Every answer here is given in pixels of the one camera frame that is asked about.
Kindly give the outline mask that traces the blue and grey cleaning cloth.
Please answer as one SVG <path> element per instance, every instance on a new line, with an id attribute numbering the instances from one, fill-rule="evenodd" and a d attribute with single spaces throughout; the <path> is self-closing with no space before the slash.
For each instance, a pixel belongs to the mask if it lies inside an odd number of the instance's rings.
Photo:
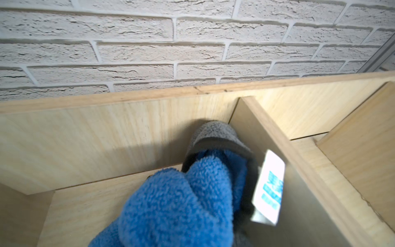
<path id="1" fill-rule="evenodd" d="M 221 121 L 200 126 L 181 170 L 150 176 L 92 247 L 249 247 L 249 222 L 275 226 L 285 162 L 267 150 L 263 164 Z"/>

